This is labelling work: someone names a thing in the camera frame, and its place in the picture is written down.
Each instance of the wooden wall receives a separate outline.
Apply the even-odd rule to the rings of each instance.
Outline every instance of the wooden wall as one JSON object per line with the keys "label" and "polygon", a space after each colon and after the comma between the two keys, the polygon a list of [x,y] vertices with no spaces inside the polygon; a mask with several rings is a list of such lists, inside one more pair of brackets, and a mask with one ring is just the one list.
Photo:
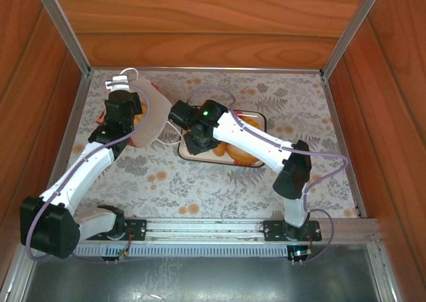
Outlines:
{"label": "wooden wall", "polygon": [[424,301],[426,0],[377,0],[329,83],[404,301]]}
{"label": "wooden wall", "polygon": [[59,0],[92,66],[324,67],[361,0]]}
{"label": "wooden wall", "polygon": [[47,186],[81,72],[40,0],[0,0],[0,283],[19,205]]}

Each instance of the white plate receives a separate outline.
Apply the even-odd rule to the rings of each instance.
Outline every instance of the white plate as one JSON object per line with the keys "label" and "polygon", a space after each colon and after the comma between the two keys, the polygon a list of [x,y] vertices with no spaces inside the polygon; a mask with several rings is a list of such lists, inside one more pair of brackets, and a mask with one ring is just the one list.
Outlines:
{"label": "white plate", "polygon": [[[263,114],[260,114],[259,112],[239,111],[239,110],[236,110],[236,112],[238,113],[238,115],[250,117],[251,119],[253,119],[259,124],[260,130],[266,132],[266,118]],[[194,156],[188,152],[185,140],[183,138],[180,139],[178,153],[179,153],[179,156],[185,160],[212,162],[215,164],[230,164],[233,166],[245,166],[245,167],[253,167],[253,168],[259,168],[264,165],[262,161],[257,161],[251,165],[238,164],[234,162],[234,159],[229,157],[227,152],[225,152],[225,154],[222,157],[217,157],[217,155],[214,154],[213,150],[209,150]]]}

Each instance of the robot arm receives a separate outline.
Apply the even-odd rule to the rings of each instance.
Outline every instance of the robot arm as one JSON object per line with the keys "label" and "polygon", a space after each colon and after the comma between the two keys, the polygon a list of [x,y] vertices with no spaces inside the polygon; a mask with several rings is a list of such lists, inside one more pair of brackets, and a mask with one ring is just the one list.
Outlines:
{"label": "robot arm", "polygon": [[[127,82],[124,77],[114,77],[113,81]],[[142,114],[137,93],[130,93],[129,87],[123,82],[111,87],[111,93],[105,101],[104,122],[91,134],[89,143],[79,159],[38,199],[28,197],[21,204],[21,243],[23,245],[26,243],[36,214],[45,201],[58,193],[59,186],[64,183],[59,195],[53,198],[37,222],[31,238],[32,248],[65,258],[73,252],[82,239],[98,233],[107,232],[116,235],[124,231],[124,212],[112,206],[99,206],[91,212],[74,216],[86,191],[99,174],[118,158],[130,139],[113,144],[109,148],[102,148],[102,146],[132,132],[134,115]]]}
{"label": "robot arm", "polygon": [[[281,150],[268,143],[287,148],[309,151],[308,145],[299,140],[297,144],[283,141],[249,124],[243,128],[231,112],[213,100],[207,100],[200,108],[178,101],[171,109],[169,119],[185,130],[184,135],[189,153],[199,154],[213,149],[221,141],[233,144],[263,161],[278,173],[273,189],[283,197],[287,224],[300,228],[307,220],[308,211],[304,208],[303,188],[309,181],[312,168],[309,156]],[[255,132],[258,138],[245,130]]]}

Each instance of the black mounting bracket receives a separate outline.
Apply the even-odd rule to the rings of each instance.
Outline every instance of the black mounting bracket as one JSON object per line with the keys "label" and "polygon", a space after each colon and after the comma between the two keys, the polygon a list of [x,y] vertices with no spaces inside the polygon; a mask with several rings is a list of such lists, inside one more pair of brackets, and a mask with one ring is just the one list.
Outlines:
{"label": "black mounting bracket", "polygon": [[262,232],[266,242],[322,240],[320,223],[309,219],[302,227],[294,227],[284,220],[266,220]]}
{"label": "black mounting bracket", "polygon": [[132,234],[132,241],[144,241],[146,235],[146,220],[142,219],[124,219],[124,232],[119,235],[111,236],[108,232],[96,234],[88,240],[97,241],[128,241],[128,230]]}

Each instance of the bread roll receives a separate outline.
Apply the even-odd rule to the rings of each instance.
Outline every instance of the bread roll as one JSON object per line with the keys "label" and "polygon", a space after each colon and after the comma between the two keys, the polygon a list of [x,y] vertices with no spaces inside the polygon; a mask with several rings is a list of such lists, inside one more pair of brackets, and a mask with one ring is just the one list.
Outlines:
{"label": "bread roll", "polygon": [[[253,127],[257,129],[260,128],[259,124],[253,119],[246,116],[240,116],[240,118],[243,121],[247,122],[248,124],[252,125]],[[238,147],[235,147],[231,144],[226,145],[226,152],[229,154],[229,157],[231,157],[232,159],[234,159],[235,161],[241,164],[253,164],[259,161],[259,159],[257,159],[256,157],[253,157],[248,152],[245,152],[244,150],[241,150]]]}
{"label": "bread roll", "polygon": [[222,141],[219,146],[213,149],[214,154],[217,155],[217,157],[222,157],[225,154],[226,145],[227,143]]}
{"label": "bread roll", "polygon": [[142,120],[144,120],[147,110],[148,110],[148,107],[145,105],[145,103],[142,102],[142,114],[134,115],[133,126],[135,128],[140,124]]}
{"label": "bread roll", "polygon": [[229,157],[241,164],[253,164],[259,161],[259,159],[253,157],[248,152],[245,152],[244,150],[241,150],[231,144],[226,145],[226,152],[229,154]]}

